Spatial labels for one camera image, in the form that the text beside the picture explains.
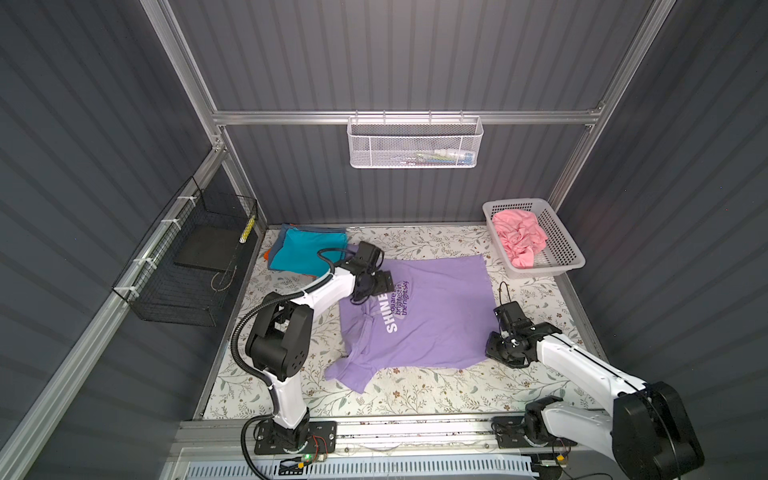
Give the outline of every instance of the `black mesh basket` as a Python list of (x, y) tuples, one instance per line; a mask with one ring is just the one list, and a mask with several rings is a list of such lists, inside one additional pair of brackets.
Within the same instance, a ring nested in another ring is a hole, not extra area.
[[(256, 230), (256, 201), (253, 198), (197, 189), (182, 207), (175, 220), (166, 223), (157, 246), (141, 260), (141, 268), (132, 286), (113, 286), (136, 315), (150, 322), (183, 323), (216, 326), (228, 321), (237, 301), (258, 232), (251, 231), (245, 243), (240, 237), (250, 225)], [(229, 235), (223, 269), (205, 270), (177, 263), (185, 244), (200, 229), (226, 230)]]

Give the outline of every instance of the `teal folded shirt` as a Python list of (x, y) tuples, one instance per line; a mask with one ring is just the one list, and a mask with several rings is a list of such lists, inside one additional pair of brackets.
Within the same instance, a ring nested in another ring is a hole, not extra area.
[[(304, 273), (306, 275), (322, 276), (329, 267), (317, 256), (318, 250), (324, 248), (346, 248), (346, 233), (305, 232), (292, 229), (286, 232), (283, 248), (275, 253), (270, 264), (271, 270)], [(342, 259), (343, 252), (326, 252), (324, 257), (332, 262)]]

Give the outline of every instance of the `pink clothing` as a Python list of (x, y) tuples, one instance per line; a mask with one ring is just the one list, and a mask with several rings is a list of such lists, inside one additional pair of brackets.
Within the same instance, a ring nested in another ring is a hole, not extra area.
[(525, 210), (502, 210), (493, 216), (498, 237), (515, 268), (533, 267), (533, 257), (547, 246), (547, 234), (536, 215)]

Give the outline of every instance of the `purple t-shirt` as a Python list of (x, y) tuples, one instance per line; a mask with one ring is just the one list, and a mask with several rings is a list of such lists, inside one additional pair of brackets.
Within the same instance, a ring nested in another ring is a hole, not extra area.
[(395, 291), (362, 305), (339, 302), (347, 357), (326, 368), (362, 393), (380, 369), (399, 366), (464, 369), (485, 359), (498, 328), (496, 302), (482, 256), (385, 260)]

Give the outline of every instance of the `metal beam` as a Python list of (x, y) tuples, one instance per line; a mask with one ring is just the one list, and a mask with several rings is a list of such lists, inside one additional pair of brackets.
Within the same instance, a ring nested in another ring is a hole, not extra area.
[(568, 272), (555, 276), (554, 282), (558, 285), (558, 290), (560, 290), (560, 294), (563, 296), (565, 306), (571, 312), (571, 318), (574, 320), (576, 330), (578, 330), (581, 336), (581, 341), (584, 342), (584, 348), (592, 355), (607, 362), (608, 357), (605, 355), (605, 350), (603, 350), (603, 346), (600, 344), (600, 340), (598, 340), (598, 335), (594, 332), (594, 328), (592, 328), (587, 312), (581, 305), (581, 300), (579, 300), (576, 294), (576, 289), (573, 283), (571, 283)]
[(634, 36), (627, 54), (622, 59), (616, 75), (608, 85), (608, 89), (601, 102), (602, 109), (597, 123), (585, 131), (571, 154), (571, 158), (565, 165), (560, 178), (558, 178), (558, 182), (555, 184), (554, 189), (552, 189), (552, 194), (549, 196), (548, 201), (554, 211), (558, 211), (563, 204), (563, 200), (565, 200), (565, 196), (571, 190), (576, 177), (581, 172), (581, 168), (587, 163), (589, 155), (594, 150), (594, 146), (597, 144), (603, 131), (605, 131), (609, 120), (616, 111), (619, 101), (624, 96), (624, 92), (627, 91), (627, 87), (632, 81), (634, 74), (640, 67), (640, 63), (642, 63), (643, 58), (648, 53), (648, 49), (654, 43), (656, 35), (661, 30), (661, 26), (667, 20), (667, 16), (672, 7), (674, 7), (675, 1), (655, 0), (648, 9), (648, 13), (645, 15), (640, 29), (637, 30), (637, 34)]
[[(201, 187), (208, 185), (221, 164), (222, 158), (222, 148), (215, 147), (210, 151), (194, 174), (197, 184)], [(164, 219), (176, 218), (189, 201), (182, 197), (190, 197), (196, 190), (197, 186), (193, 181), (187, 182), (179, 198), (166, 212)], [(139, 258), (146, 257), (151, 253), (167, 228), (170, 228), (168, 222), (159, 223), (157, 229), (139, 251)], [(139, 270), (141, 270), (140, 263), (131, 263), (131, 266), (122, 276), (120, 285), (132, 284)], [(123, 319), (128, 314), (128, 310), (128, 305), (115, 292), (109, 294), (107, 300), (88, 324), (85, 332), (80, 336), (64, 362), (56, 370), (53, 378), (45, 386), (45, 389), (0, 451), (1, 480), (21, 480), (27, 474), (96, 362), (101, 358), (101, 354), (112, 340), (112, 336), (118, 331)]]
[(176, 20), (168, 2), (158, 0), (141, 0), (141, 6), (147, 13), (152, 27), (165, 49), (166, 55), (174, 66), (176, 75), (197, 113), (197, 118), (205, 129), (210, 143), (215, 145), (220, 137), (219, 129), (213, 122), (210, 113), (216, 109), (210, 92), (203, 82), (200, 69), (194, 61), (189, 45), (181, 34), (181, 27)]
[[(478, 451), (532, 454), (551, 451), (547, 447), (500, 449), (491, 430), (491, 419), (498, 415), (384, 415), (322, 420), (338, 423), (336, 453), (331, 454), (332, 457), (444, 455)], [(522, 415), (522, 412), (505, 412), (504, 415)], [(239, 460), (243, 455), (240, 451), (240, 430), (244, 423), (245, 419), (182, 422), (167, 461), (173, 464)], [(580, 445), (574, 448), (586, 449)]]
[(600, 111), (215, 111), (213, 115), (217, 125), (346, 125), (350, 118), (388, 123), (460, 123), (476, 117), (486, 125), (592, 125), (600, 118)]
[(202, 73), (192, 55), (187, 39), (181, 31), (176, 15), (168, 0), (141, 0), (141, 6), (147, 13), (152, 27), (163, 45), (166, 55), (174, 66), (184, 91), (190, 99), (197, 118), (203, 125), (203, 129), (212, 145), (224, 144), (230, 155), (224, 159), (223, 168), (232, 183), (235, 193), (244, 197), (256, 197), (256, 191), (250, 184), (245, 174), (243, 165), (237, 153), (232, 148), (232, 143), (226, 132), (214, 122), (213, 112), (216, 111), (214, 98), (211, 96), (205, 84)]

